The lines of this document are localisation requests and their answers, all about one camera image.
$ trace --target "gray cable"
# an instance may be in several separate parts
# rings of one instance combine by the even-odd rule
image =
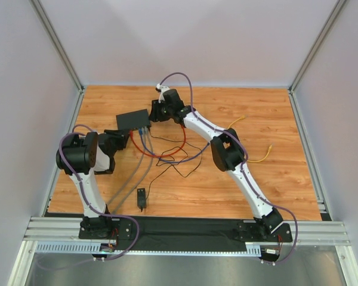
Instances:
[[[154,152],[153,150],[153,144],[151,143],[151,140],[150,140],[150,135],[149,135],[149,130],[147,128],[144,128],[144,134],[147,135],[147,140],[149,142],[149,145],[150,145],[150,149],[151,149],[151,152]],[[153,165],[153,160],[154,160],[154,157],[151,157],[151,160],[150,160],[150,164],[147,168],[147,170],[145,171],[145,173],[143,174],[142,178],[140,178],[140,180],[134,185],[132,186],[132,188],[130,189],[130,191],[127,193],[127,195],[122,199],[122,201],[118,204],[118,206],[115,208],[115,210],[113,211],[113,213],[116,213],[119,208],[122,206],[122,204],[125,202],[125,200],[131,195],[131,193],[133,192],[133,190],[135,190],[136,187],[138,187],[138,185],[143,181],[143,179],[147,176],[148,172],[150,171],[151,169],[151,166]]]
[[[146,133],[143,132],[143,139],[144,141],[146,141]],[[131,179],[135,176],[135,174],[137,173],[139,167],[142,164],[142,160],[143,160],[143,156],[144,154],[142,153],[141,159],[139,159],[138,165],[137,167],[134,169],[134,171],[132,171],[130,177],[126,180],[126,182],[124,182],[124,184],[120,187],[120,189],[111,197],[111,199],[107,202],[107,205],[109,206],[113,200],[117,197],[117,195],[119,195],[120,192],[122,192],[124,190],[124,188],[127,186],[127,184],[131,181]]]

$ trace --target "yellow cable connector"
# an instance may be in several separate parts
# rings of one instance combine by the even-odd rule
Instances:
[[[240,116],[238,119],[236,119],[234,122],[232,122],[231,124],[228,125],[228,129],[230,129],[231,126],[234,125],[236,122],[238,122],[240,120],[243,120],[243,119],[245,119],[245,116],[244,115]],[[270,144],[270,146],[268,147],[267,154],[264,156],[264,158],[262,158],[260,160],[248,160],[248,162],[250,162],[250,163],[260,163],[260,162],[264,161],[269,156],[269,153],[272,150],[272,147],[273,147],[273,144]]]

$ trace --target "blue cable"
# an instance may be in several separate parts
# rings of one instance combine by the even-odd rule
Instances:
[[[151,155],[153,156],[157,156],[155,155],[154,153],[152,153],[149,149],[147,149],[145,143],[143,142],[143,139],[142,139],[142,130],[139,129],[139,136],[141,138],[141,142],[142,142],[142,145],[143,145],[143,148],[146,149],[147,152],[149,152]],[[188,162],[188,161],[191,161],[193,159],[195,159],[197,156],[199,156],[200,154],[202,154],[206,149],[207,147],[209,146],[209,143],[207,143],[207,145],[204,146],[204,148],[202,149],[202,151],[200,151],[199,153],[197,153],[195,156],[191,157],[191,158],[188,158],[188,159],[185,159],[185,160],[182,160],[182,161],[167,161],[167,160],[164,160],[162,158],[158,158],[159,161],[162,161],[162,162],[165,162],[165,163],[169,163],[169,164],[180,164],[180,163],[184,163],[184,162]]]

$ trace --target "wooden tabletop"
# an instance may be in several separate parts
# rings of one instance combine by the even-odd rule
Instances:
[[[189,89],[177,88],[185,104],[190,103]],[[79,112],[77,124],[85,124],[102,132],[117,129],[116,115],[130,111],[151,109],[151,100],[159,94],[154,87],[146,86],[89,86]],[[194,88],[194,106],[204,117],[216,125],[227,127],[245,115],[246,119],[233,125],[239,139],[246,147],[249,158],[262,158],[270,144],[273,149],[261,163],[248,163],[249,169],[266,197],[277,205],[292,210],[299,220],[321,220],[316,196],[305,161],[298,130],[286,89],[246,88]],[[152,123],[151,134],[166,139],[183,140],[180,125],[172,120]],[[187,141],[203,148],[203,138],[186,129]],[[140,137],[134,132],[136,143],[142,148]],[[156,154],[179,146],[180,143],[152,138]],[[191,157],[199,152],[186,145],[184,150]],[[115,154],[116,167],[112,175],[96,176],[98,187],[106,202],[118,191],[135,169],[141,153],[129,140],[126,149]],[[176,160],[185,157],[182,151]],[[162,173],[167,164],[156,166],[153,160],[150,172],[138,187],[149,189],[151,181]],[[200,156],[176,168],[187,175],[200,162]],[[108,205],[112,211],[131,187],[142,177],[150,163],[144,156],[142,164],[126,188]],[[211,148],[203,153],[200,166],[187,178],[182,178],[173,167],[158,177],[151,185],[147,209],[137,208],[134,191],[121,205],[123,215],[252,218],[251,209],[232,178],[219,171],[212,161]],[[49,212],[82,213],[78,192],[70,178],[61,173],[48,209]],[[281,211],[285,219],[290,215]]]

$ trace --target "white wall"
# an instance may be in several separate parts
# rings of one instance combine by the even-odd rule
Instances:
[[[348,1],[296,97],[333,217],[358,261],[358,0]]]
[[[84,84],[206,86],[289,86],[335,2],[42,0]]]
[[[78,92],[29,1],[0,1],[0,285],[39,215]]]

